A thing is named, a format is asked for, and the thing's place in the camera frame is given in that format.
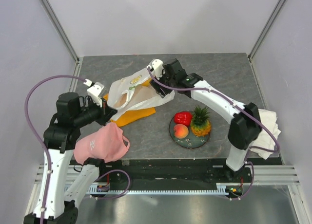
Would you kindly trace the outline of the fake red bell pepper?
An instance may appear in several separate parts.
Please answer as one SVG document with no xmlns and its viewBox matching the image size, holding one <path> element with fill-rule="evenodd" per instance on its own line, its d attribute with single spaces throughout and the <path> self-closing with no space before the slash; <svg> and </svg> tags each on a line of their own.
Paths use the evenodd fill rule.
<svg viewBox="0 0 312 224">
<path fill-rule="evenodd" d="M 185 126 L 190 126 L 193 115 L 191 112 L 178 112 L 174 115 L 174 122 L 176 124 L 183 124 Z"/>
</svg>

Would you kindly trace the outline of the white plastic bag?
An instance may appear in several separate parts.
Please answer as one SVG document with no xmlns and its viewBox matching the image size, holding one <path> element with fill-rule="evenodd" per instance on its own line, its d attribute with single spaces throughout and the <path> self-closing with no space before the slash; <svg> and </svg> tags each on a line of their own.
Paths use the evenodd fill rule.
<svg viewBox="0 0 312 224">
<path fill-rule="evenodd" d="M 143 84 L 150 80 L 147 69 L 142 69 L 112 83 L 107 100 L 108 106 L 117 110 L 112 120 L 118 120 L 127 111 L 157 107 L 173 100 L 174 91 L 162 98 L 151 85 Z"/>
</svg>

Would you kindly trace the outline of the fake peach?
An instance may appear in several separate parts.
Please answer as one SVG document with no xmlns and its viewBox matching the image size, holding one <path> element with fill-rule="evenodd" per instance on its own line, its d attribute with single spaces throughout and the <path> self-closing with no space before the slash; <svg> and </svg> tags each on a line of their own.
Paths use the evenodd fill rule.
<svg viewBox="0 0 312 224">
<path fill-rule="evenodd" d="M 184 139 L 189 134 L 188 127 L 183 124 L 176 124 L 173 130 L 174 130 L 174 136 L 178 139 Z"/>
</svg>

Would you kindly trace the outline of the fake fruit green leaves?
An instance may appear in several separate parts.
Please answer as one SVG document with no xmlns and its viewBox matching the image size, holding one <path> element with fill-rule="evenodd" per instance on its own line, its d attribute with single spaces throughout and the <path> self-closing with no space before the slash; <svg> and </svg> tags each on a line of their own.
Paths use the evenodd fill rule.
<svg viewBox="0 0 312 224">
<path fill-rule="evenodd" d="M 211 123 L 207 107 L 195 106 L 192 112 L 191 131 L 197 137 L 204 137 L 211 132 Z"/>
</svg>

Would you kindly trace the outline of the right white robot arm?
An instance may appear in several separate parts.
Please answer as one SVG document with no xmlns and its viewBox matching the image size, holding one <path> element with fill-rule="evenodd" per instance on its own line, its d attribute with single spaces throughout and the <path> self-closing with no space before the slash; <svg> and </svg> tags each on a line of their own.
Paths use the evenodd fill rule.
<svg viewBox="0 0 312 224">
<path fill-rule="evenodd" d="M 162 98 L 177 91 L 199 101 L 229 123 L 228 139 L 230 153 L 226 159 L 223 176 L 229 182 L 241 176 L 247 149 L 255 141 L 262 127 L 257 105 L 236 101 L 213 88 L 204 78 L 195 73 L 186 73 L 175 58 L 166 63 L 154 59 L 147 66 L 152 80 L 150 84 Z"/>
</svg>

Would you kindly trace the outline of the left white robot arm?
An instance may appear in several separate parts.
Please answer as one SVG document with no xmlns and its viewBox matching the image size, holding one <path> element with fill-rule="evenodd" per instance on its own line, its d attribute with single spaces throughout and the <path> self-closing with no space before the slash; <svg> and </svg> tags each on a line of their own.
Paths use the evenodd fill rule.
<svg viewBox="0 0 312 224">
<path fill-rule="evenodd" d="M 80 129 L 93 122 L 104 126 L 117 113 L 101 98 L 97 105 L 91 96 L 63 93 L 56 101 L 57 112 L 43 134 L 44 170 L 40 194 L 34 211 L 24 217 L 25 224 L 74 224 L 78 207 L 94 181 L 107 176 L 102 159 L 88 156 L 82 170 L 66 189 L 70 161 L 80 137 Z"/>
</svg>

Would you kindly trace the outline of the pink cap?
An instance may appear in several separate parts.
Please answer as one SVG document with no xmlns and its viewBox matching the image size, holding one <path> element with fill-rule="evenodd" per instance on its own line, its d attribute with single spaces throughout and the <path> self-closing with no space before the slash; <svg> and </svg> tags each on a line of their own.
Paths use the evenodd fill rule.
<svg viewBox="0 0 312 224">
<path fill-rule="evenodd" d="M 88 158 L 114 162 L 121 159 L 129 150 L 130 141 L 123 135 L 123 130 L 111 122 L 98 131 L 80 139 L 74 149 L 74 158 L 84 164 Z"/>
</svg>

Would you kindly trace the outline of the orange cloth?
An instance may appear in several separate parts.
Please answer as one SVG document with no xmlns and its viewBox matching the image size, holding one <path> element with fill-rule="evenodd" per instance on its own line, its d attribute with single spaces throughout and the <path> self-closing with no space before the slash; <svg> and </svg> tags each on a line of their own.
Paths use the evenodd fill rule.
<svg viewBox="0 0 312 224">
<path fill-rule="evenodd" d="M 112 83 L 109 92 L 104 95 L 104 99 L 117 110 L 117 114 L 110 119 L 111 122 L 123 127 L 156 112 L 154 107 L 142 106 L 154 97 L 150 81 L 147 79 L 131 84 L 123 78 Z"/>
</svg>

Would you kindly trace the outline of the blue ceramic plate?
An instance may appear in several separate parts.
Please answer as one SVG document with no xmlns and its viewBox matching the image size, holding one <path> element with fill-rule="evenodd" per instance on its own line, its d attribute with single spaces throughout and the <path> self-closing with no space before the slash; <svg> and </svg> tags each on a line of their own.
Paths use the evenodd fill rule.
<svg viewBox="0 0 312 224">
<path fill-rule="evenodd" d="M 168 132 L 169 135 L 171 137 L 171 139 L 178 144 L 179 146 L 186 148 L 186 149 L 196 149 L 199 147 L 202 147 L 203 145 L 205 145 L 209 138 L 210 138 L 210 133 L 204 137 L 197 137 L 195 136 L 192 131 L 191 131 L 191 126 L 188 126 L 189 129 L 189 134 L 186 138 L 184 139 L 178 139 L 174 136 L 174 126 L 176 125 L 176 123 L 174 122 L 174 116 L 172 117 L 169 126 L 168 126 Z"/>
</svg>

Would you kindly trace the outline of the white folded towel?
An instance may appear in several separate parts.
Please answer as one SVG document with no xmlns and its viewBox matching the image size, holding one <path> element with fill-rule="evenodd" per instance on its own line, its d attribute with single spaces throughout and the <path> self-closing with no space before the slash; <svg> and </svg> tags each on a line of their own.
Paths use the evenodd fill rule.
<svg viewBox="0 0 312 224">
<path fill-rule="evenodd" d="M 273 134 L 275 139 L 278 139 L 281 130 L 278 128 L 277 114 L 272 111 L 259 109 L 261 123 Z M 252 146 L 261 147 L 264 149 L 274 150 L 275 142 L 270 135 L 262 129 L 258 138 L 253 142 Z M 268 152 L 258 148 L 252 148 L 251 151 L 257 153 L 261 158 L 268 159 L 272 152 Z"/>
</svg>

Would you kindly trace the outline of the left aluminium frame post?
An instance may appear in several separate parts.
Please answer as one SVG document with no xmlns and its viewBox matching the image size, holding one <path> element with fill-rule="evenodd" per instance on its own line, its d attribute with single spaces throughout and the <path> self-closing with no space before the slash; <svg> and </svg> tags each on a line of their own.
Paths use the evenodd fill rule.
<svg viewBox="0 0 312 224">
<path fill-rule="evenodd" d="M 63 29 L 55 11 L 53 10 L 52 5 L 50 4 L 49 0 L 39 0 L 42 7 L 44 8 L 48 18 L 50 19 L 51 23 L 53 24 L 56 32 L 58 33 L 60 39 L 62 40 L 63 44 L 65 45 L 66 49 L 68 50 L 70 56 L 75 61 L 75 63 L 79 62 L 79 56 L 75 52 L 65 30 Z"/>
</svg>

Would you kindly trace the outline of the aluminium frame post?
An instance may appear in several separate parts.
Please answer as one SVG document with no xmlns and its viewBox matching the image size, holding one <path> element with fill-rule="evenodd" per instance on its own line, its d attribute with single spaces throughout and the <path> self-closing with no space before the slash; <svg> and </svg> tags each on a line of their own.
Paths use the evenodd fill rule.
<svg viewBox="0 0 312 224">
<path fill-rule="evenodd" d="M 58 33 L 60 39 L 62 40 L 63 44 L 65 45 L 66 49 L 68 50 L 70 56 L 75 61 L 75 63 L 79 62 L 79 56 L 75 52 L 65 30 L 63 29 L 55 11 L 53 10 L 52 5 L 50 4 L 49 0 L 39 0 L 42 7 L 44 8 L 48 18 L 50 19 L 51 23 L 53 24 L 56 32 Z"/>
<path fill-rule="evenodd" d="M 253 45 L 250 53 L 248 54 L 249 62 L 252 62 L 253 58 L 255 57 L 257 51 L 259 50 L 260 46 L 264 42 L 266 36 L 268 35 L 269 31 L 273 27 L 276 19 L 278 18 L 279 14 L 281 13 L 284 5 L 288 0 L 278 0 L 275 7 L 273 8 L 269 18 L 267 19 L 263 29 L 261 30 L 260 35 L 258 36 L 255 44 Z"/>
</svg>

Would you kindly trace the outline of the right aluminium frame post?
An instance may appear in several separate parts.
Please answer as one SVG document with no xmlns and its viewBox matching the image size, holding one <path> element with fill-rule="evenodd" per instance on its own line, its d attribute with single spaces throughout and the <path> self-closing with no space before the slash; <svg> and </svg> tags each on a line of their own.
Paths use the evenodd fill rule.
<svg viewBox="0 0 312 224">
<path fill-rule="evenodd" d="M 257 51 L 259 50 L 260 46 L 264 42 L 266 36 L 268 35 L 269 31 L 273 27 L 276 19 L 278 18 L 279 14 L 281 13 L 284 5 L 288 0 L 278 0 L 275 7 L 273 8 L 269 18 L 267 19 L 263 29 L 261 30 L 260 35 L 258 36 L 255 44 L 253 45 L 250 53 L 248 54 L 249 62 L 252 62 L 253 58 L 255 57 Z"/>
</svg>

